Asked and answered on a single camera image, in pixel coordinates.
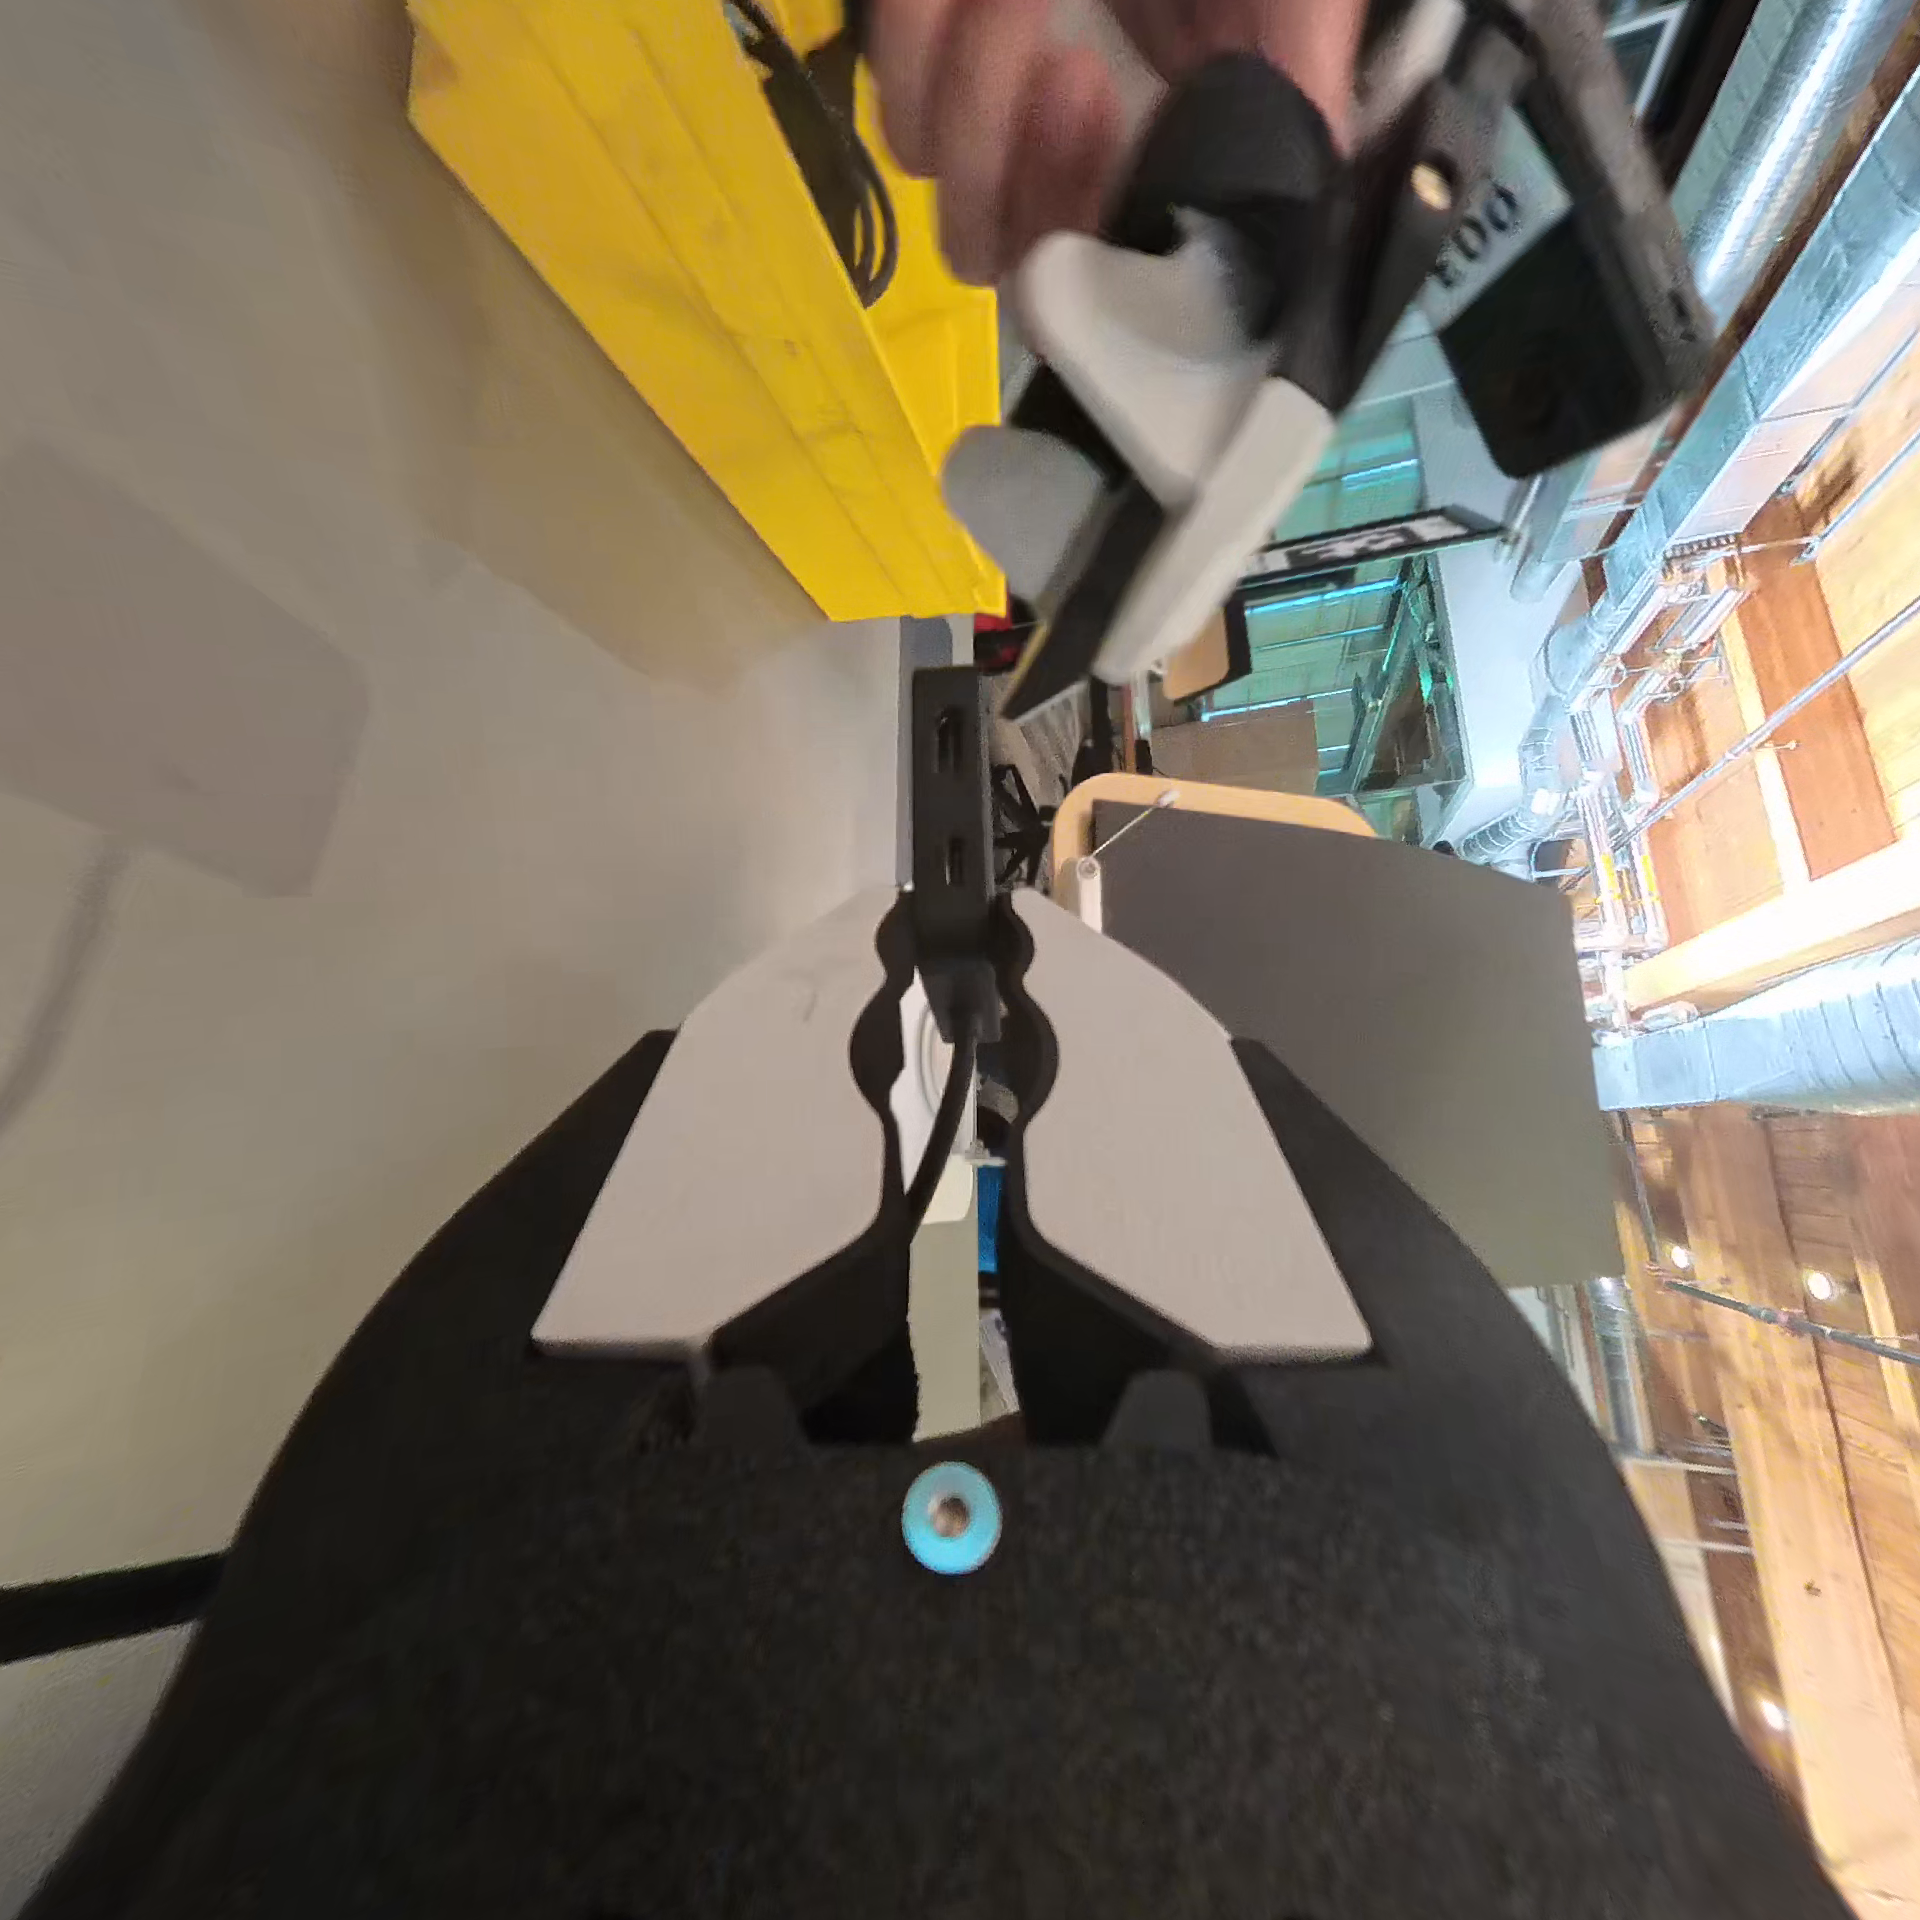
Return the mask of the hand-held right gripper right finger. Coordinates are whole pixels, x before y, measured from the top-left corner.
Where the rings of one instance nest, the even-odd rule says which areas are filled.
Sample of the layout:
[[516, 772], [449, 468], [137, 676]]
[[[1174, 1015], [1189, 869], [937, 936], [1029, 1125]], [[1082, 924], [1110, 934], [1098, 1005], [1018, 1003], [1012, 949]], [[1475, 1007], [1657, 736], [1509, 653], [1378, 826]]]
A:
[[1227, 1029], [1035, 891], [1001, 908], [998, 965], [997, 1285], [1027, 1438], [1090, 1448], [1144, 1376], [1214, 1412], [1243, 1373], [1369, 1360]]

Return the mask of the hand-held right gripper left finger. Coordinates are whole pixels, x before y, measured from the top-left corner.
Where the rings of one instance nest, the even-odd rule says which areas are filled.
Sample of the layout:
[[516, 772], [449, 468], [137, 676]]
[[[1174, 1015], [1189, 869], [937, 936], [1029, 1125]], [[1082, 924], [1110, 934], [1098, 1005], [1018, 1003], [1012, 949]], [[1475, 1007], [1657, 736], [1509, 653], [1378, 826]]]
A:
[[875, 887], [737, 970], [665, 1042], [533, 1326], [544, 1360], [760, 1368], [819, 1445], [902, 1445], [910, 909]]

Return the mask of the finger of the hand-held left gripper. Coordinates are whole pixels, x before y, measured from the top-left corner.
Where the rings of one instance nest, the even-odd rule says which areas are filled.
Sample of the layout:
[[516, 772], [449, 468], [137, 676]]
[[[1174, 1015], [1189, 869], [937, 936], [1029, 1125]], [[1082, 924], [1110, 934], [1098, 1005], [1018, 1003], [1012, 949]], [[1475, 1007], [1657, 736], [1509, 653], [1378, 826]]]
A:
[[1094, 583], [1027, 602], [1040, 627], [1006, 692], [1010, 720], [1185, 648], [1330, 440], [1328, 406], [1273, 370], [1273, 346], [1242, 317], [1232, 253], [1224, 230], [1187, 230], [1165, 255], [1054, 232], [1016, 276], [1040, 370], [1124, 460], [1106, 547], [1124, 596]]
[[1124, 596], [1110, 543], [1124, 460], [1038, 428], [971, 424], [945, 455], [945, 502], [1020, 602], [1065, 602], [1101, 586]]

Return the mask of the black adapter with short cable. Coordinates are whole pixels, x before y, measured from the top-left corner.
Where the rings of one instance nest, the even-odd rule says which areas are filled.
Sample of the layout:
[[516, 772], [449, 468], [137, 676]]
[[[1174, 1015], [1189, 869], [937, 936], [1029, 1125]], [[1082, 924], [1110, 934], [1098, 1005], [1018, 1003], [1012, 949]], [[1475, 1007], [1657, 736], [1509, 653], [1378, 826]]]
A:
[[929, 1138], [902, 1188], [907, 1226], [917, 1230], [953, 1151], [978, 1052], [1001, 1032], [1001, 990], [992, 951], [990, 720], [978, 672], [917, 670], [907, 720], [907, 919], [929, 1012], [948, 1046]]

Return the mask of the yellow plastic bin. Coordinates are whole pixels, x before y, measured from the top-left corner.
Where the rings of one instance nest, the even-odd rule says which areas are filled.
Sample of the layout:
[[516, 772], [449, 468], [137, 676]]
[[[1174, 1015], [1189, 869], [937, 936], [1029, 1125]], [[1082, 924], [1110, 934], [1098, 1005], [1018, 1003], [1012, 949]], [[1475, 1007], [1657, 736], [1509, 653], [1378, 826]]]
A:
[[413, 2], [408, 111], [757, 539], [832, 620], [998, 615], [942, 464], [1001, 419], [995, 292], [952, 276], [873, 84], [897, 219], [864, 306], [728, 4]]

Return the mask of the grey desk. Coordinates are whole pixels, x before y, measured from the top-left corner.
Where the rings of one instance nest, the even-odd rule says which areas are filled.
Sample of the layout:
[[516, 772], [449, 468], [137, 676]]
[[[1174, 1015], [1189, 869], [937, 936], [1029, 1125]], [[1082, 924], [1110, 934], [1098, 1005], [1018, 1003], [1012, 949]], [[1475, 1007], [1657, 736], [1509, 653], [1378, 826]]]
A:
[[897, 876], [829, 624], [409, 124], [408, 4], [5, 4], [5, 1662], [26, 1915], [707, 1915], [883, 1807], [880, 1546], [533, 1354], [713, 982]]

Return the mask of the person's left hand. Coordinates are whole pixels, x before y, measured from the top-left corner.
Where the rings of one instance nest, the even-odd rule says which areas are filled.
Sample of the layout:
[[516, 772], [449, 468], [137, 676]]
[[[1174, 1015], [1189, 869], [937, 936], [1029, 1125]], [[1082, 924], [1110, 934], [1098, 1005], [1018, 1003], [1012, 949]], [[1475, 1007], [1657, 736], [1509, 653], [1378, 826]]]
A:
[[[1164, 82], [1257, 54], [1348, 132], [1362, 2], [1118, 2], [1116, 29]], [[1042, 2], [875, 2], [864, 52], [888, 147], [932, 183], [947, 268], [998, 284], [1050, 232], [1092, 232], [1126, 134], [1109, 59]]]

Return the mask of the white panel base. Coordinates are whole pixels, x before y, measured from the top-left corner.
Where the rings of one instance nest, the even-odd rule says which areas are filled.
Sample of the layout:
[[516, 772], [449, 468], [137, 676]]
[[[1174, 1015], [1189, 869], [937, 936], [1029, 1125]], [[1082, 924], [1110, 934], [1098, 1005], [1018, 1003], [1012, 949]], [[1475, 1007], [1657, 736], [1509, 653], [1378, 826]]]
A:
[[[893, 1082], [890, 1102], [901, 1147], [902, 1186], [910, 1186], [924, 1162], [953, 1060], [953, 1048], [942, 1038], [918, 981], [901, 999], [901, 1040], [902, 1067]], [[921, 1226], [942, 1228], [961, 1222], [971, 1213], [974, 1199], [976, 1078], [969, 1082], [945, 1173], [929, 1199]]]

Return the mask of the dark grey divider panel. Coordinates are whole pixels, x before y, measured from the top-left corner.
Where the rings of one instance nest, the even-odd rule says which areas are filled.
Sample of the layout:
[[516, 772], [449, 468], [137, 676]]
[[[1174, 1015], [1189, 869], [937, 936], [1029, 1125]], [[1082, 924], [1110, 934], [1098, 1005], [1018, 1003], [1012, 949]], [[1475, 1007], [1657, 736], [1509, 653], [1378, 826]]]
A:
[[1569, 901], [1378, 836], [1350, 803], [1098, 775], [1051, 878], [1259, 1042], [1509, 1288], [1626, 1272]]

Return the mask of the silver ventilation duct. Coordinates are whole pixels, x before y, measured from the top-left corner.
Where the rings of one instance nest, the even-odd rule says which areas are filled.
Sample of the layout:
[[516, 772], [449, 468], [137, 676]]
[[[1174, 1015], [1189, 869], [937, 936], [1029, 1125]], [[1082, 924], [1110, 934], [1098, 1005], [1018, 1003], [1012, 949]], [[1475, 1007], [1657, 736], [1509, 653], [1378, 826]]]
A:
[[1763, 2], [1672, 191], [1696, 291], [1734, 315], [1898, 42], [1907, 2]]
[[1709, 1015], [1601, 1040], [1605, 1112], [1918, 1109], [1918, 944], [1836, 957]]

